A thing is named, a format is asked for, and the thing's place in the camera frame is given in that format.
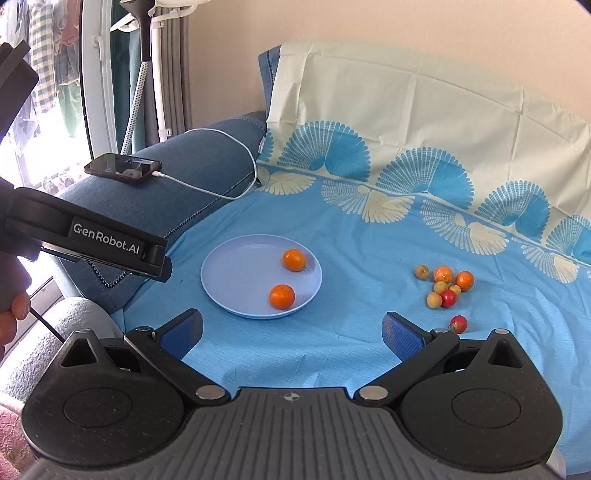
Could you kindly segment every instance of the fan pattern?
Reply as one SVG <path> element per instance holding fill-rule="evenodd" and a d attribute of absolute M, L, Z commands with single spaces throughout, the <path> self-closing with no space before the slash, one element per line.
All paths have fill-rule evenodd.
<path fill-rule="evenodd" d="M 476 207 L 472 205 L 475 190 L 469 172 L 452 153 L 433 147 L 410 148 L 372 171 L 365 140 L 352 128 L 334 121 L 300 125 L 284 148 L 274 147 L 277 143 L 267 129 L 258 160 L 289 170 L 270 174 L 259 166 L 262 192 L 300 193 L 317 179 L 316 175 L 293 170 L 328 176 L 316 187 L 324 201 L 367 223 L 399 222 L 419 194 L 424 197 L 418 205 L 425 225 L 466 252 L 499 255 L 506 251 L 511 238 L 504 230 L 512 229 L 521 239 L 531 241 L 519 240 L 525 259 L 550 278 L 571 283 L 581 264 L 591 278 L 590 220 L 571 216 L 546 232 L 550 203 L 544 190 L 531 181 L 508 181 Z M 470 208 L 475 208 L 471 211 L 476 218 L 463 212 Z"/>

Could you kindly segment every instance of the metal screw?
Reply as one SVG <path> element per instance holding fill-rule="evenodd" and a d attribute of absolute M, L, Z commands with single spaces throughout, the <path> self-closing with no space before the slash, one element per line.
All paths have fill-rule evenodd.
<path fill-rule="evenodd" d="M 359 390 L 359 395 L 364 400 L 383 400 L 388 396 L 388 390 L 379 385 L 367 385 Z"/>
<path fill-rule="evenodd" d="M 195 394 L 202 400 L 219 400 L 226 394 L 226 390 L 219 385 L 204 385 Z"/>

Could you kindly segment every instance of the finger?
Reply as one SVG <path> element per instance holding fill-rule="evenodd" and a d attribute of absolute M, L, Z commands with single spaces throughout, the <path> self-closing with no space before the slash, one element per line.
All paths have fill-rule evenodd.
<path fill-rule="evenodd" d="M 12 342 L 16 334 L 16 318 L 10 312 L 0 313 L 0 345 Z"/>
<path fill-rule="evenodd" d="M 26 293 L 20 293 L 12 301 L 12 314 L 17 320 L 24 320 L 29 315 L 31 308 L 31 297 Z"/>

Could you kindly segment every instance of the blue plate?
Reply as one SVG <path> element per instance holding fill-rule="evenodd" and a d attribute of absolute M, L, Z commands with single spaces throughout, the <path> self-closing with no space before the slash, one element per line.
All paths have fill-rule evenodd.
<path fill-rule="evenodd" d="M 283 266 L 283 253 L 297 248 L 306 256 L 306 268 L 292 272 Z M 229 312 L 251 319 L 275 319 L 304 307 L 320 290 L 322 269 L 303 245 L 275 235 L 245 235 L 214 248 L 201 266 L 201 284 L 207 295 Z M 269 292 L 280 284 L 295 291 L 289 310 L 269 304 Z"/>

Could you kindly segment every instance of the glass door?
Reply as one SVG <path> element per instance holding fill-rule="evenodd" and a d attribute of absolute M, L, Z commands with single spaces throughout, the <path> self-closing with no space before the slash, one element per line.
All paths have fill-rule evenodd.
<path fill-rule="evenodd" d="M 39 82 L 0 144 L 0 176 L 15 187 L 58 195 L 90 160 L 80 82 L 81 0 L 8 0 L 0 7 L 0 43 L 26 41 L 25 60 Z M 35 292 L 50 277 L 47 254 L 31 263 Z"/>

